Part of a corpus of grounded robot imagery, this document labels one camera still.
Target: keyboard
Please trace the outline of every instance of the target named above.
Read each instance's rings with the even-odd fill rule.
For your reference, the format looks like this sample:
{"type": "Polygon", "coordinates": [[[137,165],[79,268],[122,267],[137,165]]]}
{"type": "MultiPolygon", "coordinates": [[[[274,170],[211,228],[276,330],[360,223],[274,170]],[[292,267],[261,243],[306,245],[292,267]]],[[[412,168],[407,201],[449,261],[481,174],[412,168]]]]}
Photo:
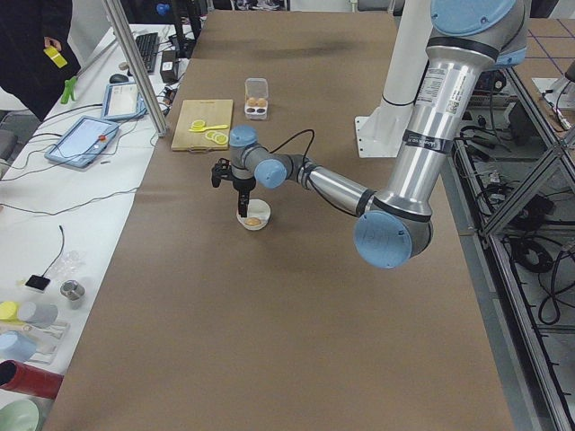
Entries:
{"type": "Polygon", "coordinates": [[[155,59],[158,56],[158,33],[146,33],[136,36],[137,50],[144,60],[144,66],[149,74],[155,69],[155,59]]]}

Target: gray chair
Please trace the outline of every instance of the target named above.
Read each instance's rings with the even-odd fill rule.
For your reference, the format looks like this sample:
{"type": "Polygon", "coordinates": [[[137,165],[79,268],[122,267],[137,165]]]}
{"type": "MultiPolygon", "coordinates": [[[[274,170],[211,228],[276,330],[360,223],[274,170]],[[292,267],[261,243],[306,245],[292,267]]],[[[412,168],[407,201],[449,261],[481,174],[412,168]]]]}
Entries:
{"type": "Polygon", "coordinates": [[[16,144],[18,144],[18,136],[10,130],[0,130],[0,159],[10,159],[16,144]]]}
{"type": "MultiPolygon", "coordinates": [[[[391,2],[391,0],[358,0],[358,10],[360,12],[386,11],[391,2]]],[[[404,3],[404,0],[395,0],[394,14],[401,12],[404,3]]]]}

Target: label sticker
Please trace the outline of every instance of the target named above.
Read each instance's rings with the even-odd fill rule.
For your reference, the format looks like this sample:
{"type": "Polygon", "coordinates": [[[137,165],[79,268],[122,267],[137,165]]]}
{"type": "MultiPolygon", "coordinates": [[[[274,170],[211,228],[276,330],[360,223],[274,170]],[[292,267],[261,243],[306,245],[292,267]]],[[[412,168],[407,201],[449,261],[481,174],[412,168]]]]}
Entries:
{"type": "Polygon", "coordinates": [[[429,106],[438,113],[461,116],[474,82],[475,75],[469,70],[430,68],[415,104],[429,106]]]}
{"type": "Polygon", "coordinates": [[[425,78],[423,78],[416,104],[435,106],[446,75],[447,70],[445,69],[429,68],[425,78]]]}
{"type": "Polygon", "coordinates": [[[438,153],[448,154],[451,151],[452,141],[440,137],[425,136],[410,130],[405,130],[403,142],[407,146],[418,146],[426,150],[437,151],[438,153]]]}

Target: red cup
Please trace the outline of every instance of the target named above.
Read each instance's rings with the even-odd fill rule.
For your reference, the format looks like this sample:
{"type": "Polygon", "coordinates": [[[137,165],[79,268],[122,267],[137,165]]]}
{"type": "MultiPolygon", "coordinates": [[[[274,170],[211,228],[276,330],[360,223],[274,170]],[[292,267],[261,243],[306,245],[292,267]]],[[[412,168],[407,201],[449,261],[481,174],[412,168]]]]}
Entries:
{"type": "Polygon", "coordinates": [[[41,370],[18,361],[0,364],[0,389],[54,400],[63,375],[41,370]]]}

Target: white cup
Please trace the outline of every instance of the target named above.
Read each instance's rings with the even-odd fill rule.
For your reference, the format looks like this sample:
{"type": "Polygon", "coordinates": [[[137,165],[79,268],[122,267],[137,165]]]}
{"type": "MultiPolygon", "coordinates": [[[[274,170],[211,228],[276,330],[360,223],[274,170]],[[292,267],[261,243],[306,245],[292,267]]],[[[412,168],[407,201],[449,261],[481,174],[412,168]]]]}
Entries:
{"type": "Polygon", "coordinates": [[[15,330],[0,335],[0,356],[26,362],[36,353],[36,343],[15,330]]]}
{"type": "Polygon", "coordinates": [[[22,303],[18,309],[18,320],[37,328],[47,328],[57,316],[58,308],[53,303],[22,303]]]}

